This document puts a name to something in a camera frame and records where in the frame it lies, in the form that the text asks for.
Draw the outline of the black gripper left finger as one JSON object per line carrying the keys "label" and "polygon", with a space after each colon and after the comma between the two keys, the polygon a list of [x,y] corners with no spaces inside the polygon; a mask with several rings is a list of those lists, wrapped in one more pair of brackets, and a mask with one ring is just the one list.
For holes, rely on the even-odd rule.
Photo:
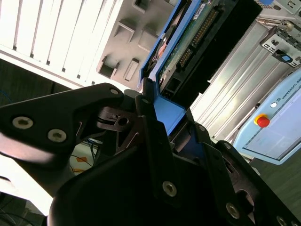
{"label": "black gripper left finger", "polygon": [[132,148],[145,150],[154,195],[180,206],[174,157],[149,91],[129,97],[101,83],[0,109],[0,152],[36,169],[66,167],[75,146],[95,137],[104,139],[112,156],[92,168]]}

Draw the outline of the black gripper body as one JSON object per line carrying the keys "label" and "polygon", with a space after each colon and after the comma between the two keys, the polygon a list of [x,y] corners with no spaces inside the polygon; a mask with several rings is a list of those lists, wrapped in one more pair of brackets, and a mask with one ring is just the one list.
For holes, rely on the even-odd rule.
{"label": "black gripper body", "polygon": [[179,207],[153,193],[148,156],[132,148],[64,184],[50,208],[49,226],[233,226],[218,208],[203,147],[174,155]]}

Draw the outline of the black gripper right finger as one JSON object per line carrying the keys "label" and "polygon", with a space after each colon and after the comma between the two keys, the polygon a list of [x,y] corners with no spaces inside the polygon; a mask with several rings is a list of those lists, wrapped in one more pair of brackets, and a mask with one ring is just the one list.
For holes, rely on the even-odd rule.
{"label": "black gripper right finger", "polygon": [[192,126],[204,155],[218,216],[225,226],[299,226],[297,217],[226,141],[212,144],[207,130]]}

